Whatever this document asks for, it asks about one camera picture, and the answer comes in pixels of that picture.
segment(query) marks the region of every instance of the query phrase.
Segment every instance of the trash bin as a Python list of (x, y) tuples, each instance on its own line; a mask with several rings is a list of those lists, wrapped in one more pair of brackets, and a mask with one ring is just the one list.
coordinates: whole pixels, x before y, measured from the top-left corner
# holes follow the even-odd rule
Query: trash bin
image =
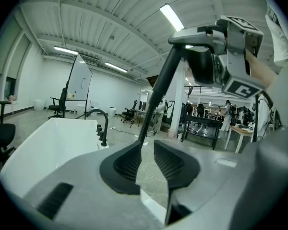
[(77, 104), (77, 114), (82, 115), (84, 114), (85, 104)]
[(35, 100), (34, 101), (34, 110), (35, 111), (43, 111), (45, 102), (43, 100)]
[(115, 117), (116, 109), (114, 107), (109, 107), (108, 117)]

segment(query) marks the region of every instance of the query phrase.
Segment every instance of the black office chair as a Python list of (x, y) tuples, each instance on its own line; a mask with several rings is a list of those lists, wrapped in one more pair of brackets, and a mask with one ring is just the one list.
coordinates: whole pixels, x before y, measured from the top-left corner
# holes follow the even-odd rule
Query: black office chair
[(9, 159), (9, 154), (11, 151), (15, 150), (15, 147), (7, 148), (7, 146), (13, 141), (16, 131), (16, 126), (14, 124), (4, 124), (4, 107), (7, 104), (11, 104), (9, 101), (0, 102), (1, 114), (0, 114), (0, 163), (5, 164), (7, 159)]
[(132, 119), (134, 117), (134, 110), (135, 106), (137, 105), (138, 101), (134, 101), (132, 109), (125, 108), (126, 112), (123, 112), (122, 114), (125, 115), (125, 118), (122, 118), (121, 120), (124, 120), (123, 123), (126, 121), (130, 121), (132, 124), (134, 123), (134, 120)]
[[(63, 118), (63, 115), (61, 115), (60, 112), (63, 112), (65, 109), (65, 105), (64, 105), (65, 94), (66, 94), (66, 88), (63, 88), (62, 93), (61, 93), (61, 97), (59, 99), (56, 99), (54, 97), (50, 97), (53, 101), (53, 105), (50, 105), (48, 108), (49, 108), (49, 110), (54, 111), (54, 115), (48, 117), (48, 119), (51, 119), (52, 117)], [(55, 105), (54, 100), (59, 101), (59, 105)]]

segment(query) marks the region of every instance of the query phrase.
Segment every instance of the white sink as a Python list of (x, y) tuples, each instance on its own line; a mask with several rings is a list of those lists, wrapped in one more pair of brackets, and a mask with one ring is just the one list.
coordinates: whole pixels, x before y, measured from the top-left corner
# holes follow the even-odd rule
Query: white sink
[(0, 172), (3, 186), (23, 197), (72, 158), (98, 150), (97, 121), (52, 118), (30, 135)]

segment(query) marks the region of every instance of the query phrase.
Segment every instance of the black faucet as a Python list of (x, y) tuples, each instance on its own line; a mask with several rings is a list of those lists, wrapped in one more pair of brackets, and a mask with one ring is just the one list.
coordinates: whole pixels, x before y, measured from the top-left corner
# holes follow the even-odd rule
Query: black faucet
[(103, 137), (102, 143), (101, 143), (101, 145), (102, 145), (103, 147), (105, 147), (105, 146), (107, 145), (108, 116), (107, 116), (107, 114), (106, 114), (104, 111), (102, 111), (102, 110), (100, 110), (100, 109), (93, 109), (93, 110), (89, 111), (89, 112), (86, 114), (86, 117), (89, 117), (89, 115), (90, 115), (91, 113), (95, 113), (95, 112), (102, 113), (102, 114), (105, 116), (105, 119), (106, 119), (105, 130), (104, 130), (104, 137)]

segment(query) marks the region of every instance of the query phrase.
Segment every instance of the fluorescent light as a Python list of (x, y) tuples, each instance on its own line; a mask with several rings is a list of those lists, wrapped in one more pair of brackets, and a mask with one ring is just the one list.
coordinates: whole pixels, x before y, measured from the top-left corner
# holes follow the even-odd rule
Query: fluorescent light
[(184, 29), (180, 19), (168, 4), (161, 7), (160, 11), (165, 15), (169, 22), (171, 22), (177, 32), (179, 32), (181, 29)]
[(73, 51), (73, 50), (66, 49), (66, 48), (60, 48), (60, 47), (54, 46), (54, 49), (56, 49), (58, 51), (63, 51), (63, 52), (66, 52), (66, 53), (70, 53), (70, 54), (73, 54), (73, 55), (77, 55), (78, 54), (77, 51)]
[(111, 63), (109, 63), (109, 62), (106, 62), (105, 65), (107, 65), (107, 66), (109, 66), (109, 67), (113, 67), (113, 68), (115, 68), (115, 69), (117, 69), (117, 70), (120, 70), (120, 71), (122, 71), (122, 72), (125, 72), (125, 73), (128, 72), (128, 71), (126, 71), (125, 69), (120, 68), (120, 67), (117, 67), (117, 66), (115, 66), (115, 65), (113, 65), (113, 64), (111, 64)]

